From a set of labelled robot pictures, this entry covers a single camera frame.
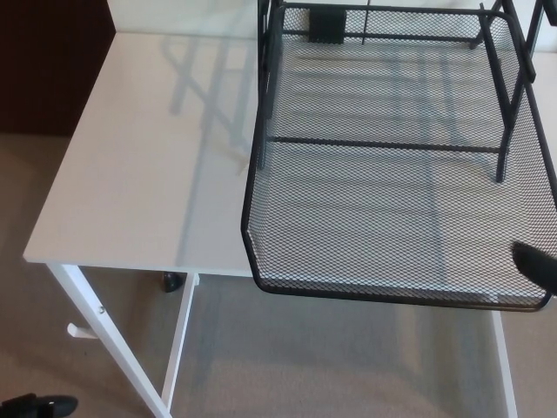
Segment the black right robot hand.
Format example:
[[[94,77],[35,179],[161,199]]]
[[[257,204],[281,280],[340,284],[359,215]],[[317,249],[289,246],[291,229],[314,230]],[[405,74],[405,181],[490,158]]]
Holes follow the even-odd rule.
[[[556,258],[527,243],[514,241],[511,254],[515,267],[530,283],[556,296]]]

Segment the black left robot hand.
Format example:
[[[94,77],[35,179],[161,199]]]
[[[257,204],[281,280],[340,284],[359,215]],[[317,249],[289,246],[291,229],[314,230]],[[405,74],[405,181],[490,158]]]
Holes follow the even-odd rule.
[[[1,418],[69,417],[77,407],[78,398],[72,395],[28,393],[2,401]]]

